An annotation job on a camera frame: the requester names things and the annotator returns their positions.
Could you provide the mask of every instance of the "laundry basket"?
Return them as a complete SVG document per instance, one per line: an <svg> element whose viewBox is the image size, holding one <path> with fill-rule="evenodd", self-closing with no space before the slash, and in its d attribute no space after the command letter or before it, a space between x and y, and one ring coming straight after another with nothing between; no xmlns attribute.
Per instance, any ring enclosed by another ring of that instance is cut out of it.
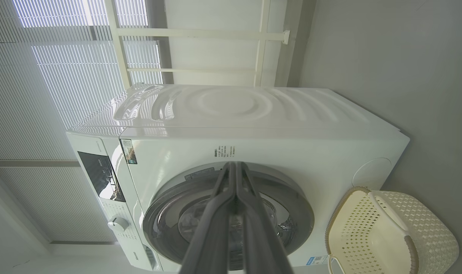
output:
<svg viewBox="0 0 462 274"><path fill-rule="evenodd" d="M393 191L350 189L326 231L329 272L443 274L459 255L453 234L420 201Z"/></svg>

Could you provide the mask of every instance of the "front-load washing machine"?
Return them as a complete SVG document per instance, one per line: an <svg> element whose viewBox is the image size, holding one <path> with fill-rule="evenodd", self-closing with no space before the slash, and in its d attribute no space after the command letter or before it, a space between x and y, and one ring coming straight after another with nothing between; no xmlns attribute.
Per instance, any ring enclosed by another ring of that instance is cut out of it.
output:
<svg viewBox="0 0 462 274"><path fill-rule="evenodd" d="M292 267L322 262L352 186L379 189L409 138L328 89L137 84L67 132L129 262L178 271L217 176L244 162ZM229 269L243 268L230 221Z"/></svg>

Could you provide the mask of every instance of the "display screen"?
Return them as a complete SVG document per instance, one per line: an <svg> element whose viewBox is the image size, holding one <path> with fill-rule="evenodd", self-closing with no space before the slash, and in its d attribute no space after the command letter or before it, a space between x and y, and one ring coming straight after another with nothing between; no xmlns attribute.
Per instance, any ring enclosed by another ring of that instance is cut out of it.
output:
<svg viewBox="0 0 462 274"><path fill-rule="evenodd" d="M109 157L80 151L78 154L97 195L103 199L125 202Z"/></svg>

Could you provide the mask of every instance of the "washing machine drum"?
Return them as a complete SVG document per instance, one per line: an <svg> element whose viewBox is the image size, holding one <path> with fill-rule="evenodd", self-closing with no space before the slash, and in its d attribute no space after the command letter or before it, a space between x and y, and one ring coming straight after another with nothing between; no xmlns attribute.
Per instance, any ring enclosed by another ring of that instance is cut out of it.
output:
<svg viewBox="0 0 462 274"><path fill-rule="evenodd" d="M204 165L184 172L156 194L144 216L143 231L160 255L182 264L224 164ZM290 254L312 231L312 208L299 186L283 173L262 165L247 165L276 235ZM228 237L229 269L243 269L243 226L238 215L231 217Z"/></svg>

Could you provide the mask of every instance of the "brand logo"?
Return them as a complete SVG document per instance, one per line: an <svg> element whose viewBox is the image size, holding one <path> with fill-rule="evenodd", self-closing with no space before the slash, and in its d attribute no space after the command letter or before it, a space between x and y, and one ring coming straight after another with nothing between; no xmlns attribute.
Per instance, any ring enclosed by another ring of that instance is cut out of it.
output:
<svg viewBox="0 0 462 274"><path fill-rule="evenodd" d="M99 146L99 142L95 142L95 144L97 145L97 148L99 149L99 152L102 152L102 149L101 149L101 147Z"/></svg>

